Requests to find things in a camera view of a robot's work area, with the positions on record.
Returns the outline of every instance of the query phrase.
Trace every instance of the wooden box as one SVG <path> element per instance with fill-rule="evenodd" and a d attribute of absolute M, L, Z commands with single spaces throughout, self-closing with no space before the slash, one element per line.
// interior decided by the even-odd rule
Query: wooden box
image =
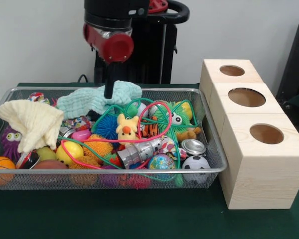
<path fill-rule="evenodd" d="M 214 83 L 262 83 L 250 60 L 204 60 L 200 90 L 209 103 Z"/>
<path fill-rule="evenodd" d="M 227 114 L 220 174 L 229 209 L 289 209 L 299 189 L 299 134 L 285 114 Z"/>
<path fill-rule="evenodd" d="M 284 114 L 265 83 L 214 83 L 209 108 L 219 136 L 227 114 Z"/>

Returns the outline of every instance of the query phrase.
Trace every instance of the white wall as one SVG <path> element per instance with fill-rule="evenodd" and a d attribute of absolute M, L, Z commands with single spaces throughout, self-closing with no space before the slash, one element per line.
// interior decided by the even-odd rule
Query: white wall
<path fill-rule="evenodd" d="M 278 88 L 299 22 L 299 0 L 181 0 L 173 83 L 196 83 L 203 58 L 251 59 Z M 91 79 L 94 53 L 82 36 L 83 0 L 0 0 L 0 96 L 19 82 Z"/>

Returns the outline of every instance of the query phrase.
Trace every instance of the circular hole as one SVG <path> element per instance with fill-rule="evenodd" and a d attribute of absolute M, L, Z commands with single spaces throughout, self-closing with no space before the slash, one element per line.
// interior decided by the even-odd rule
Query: circular hole
<path fill-rule="evenodd" d="M 228 97 L 236 104 L 246 107 L 259 107 L 266 102 L 266 98 L 262 94 L 248 88 L 232 89 L 228 93 Z"/>
<path fill-rule="evenodd" d="M 239 66 L 222 66 L 219 70 L 227 76 L 242 76 L 245 74 L 244 69 Z"/>
<path fill-rule="evenodd" d="M 266 144 L 277 144 L 284 140 L 284 134 L 276 127 L 268 124 L 256 124 L 252 126 L 250 134 L 256 140 Z"/>

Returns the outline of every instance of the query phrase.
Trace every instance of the toy pile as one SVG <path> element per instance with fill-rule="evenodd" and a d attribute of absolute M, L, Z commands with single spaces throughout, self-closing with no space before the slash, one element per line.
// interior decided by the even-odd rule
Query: toy pile
<path fill-rule="evenodd" d="M 116 81 L 113 97 L 104 87 L 81 88 L 50 105 L 43 93 L 0 106 L 3 132 L 0 169 L 109 170 L 108 174 L 71 174 L 79 187 L 97 181 L 104 187 L 145 189 L 152 180 L 202 184 L 208 174 L 114 174 L 112 170 L 208 169 L 201 128 L 189 100 L 141 98 L 139 86 Z M 0 177 L 0 186 L 13 179 Z"/>

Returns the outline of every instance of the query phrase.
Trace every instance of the green spiky toy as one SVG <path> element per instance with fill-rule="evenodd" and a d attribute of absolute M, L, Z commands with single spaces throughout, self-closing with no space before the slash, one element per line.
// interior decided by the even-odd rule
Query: green spiky toy
<path fill-rule="evenodd" d="M 172 111 L 172 127 L 171 129 L 174 131 L 175 135 L 178 133 L 184 133 L 187 131 L 186 126 L 190 125 L 188 115 L 184 111 L 183 107 L 179 106 L 176 110 L 176 102 L 168 102 L 167 106 Z M 167 109 L 163 106 L 160 106 L 163 113 L 160 110 L 157 110 L 154 114 L 154 116 L 157 117 L 157 121 L 167 122 L 164 115 L 167 116 L 168 119 L 168 113 Z M 173 127 L 173 125 L 183 125 L 184 127 Z M 167 125 L 163 123 L 158 123 L 158 128 L 160 132 L 163 132 L 166 129 Z M 171 129 L 168 131 L 167 136 L 171 137 Z"/>

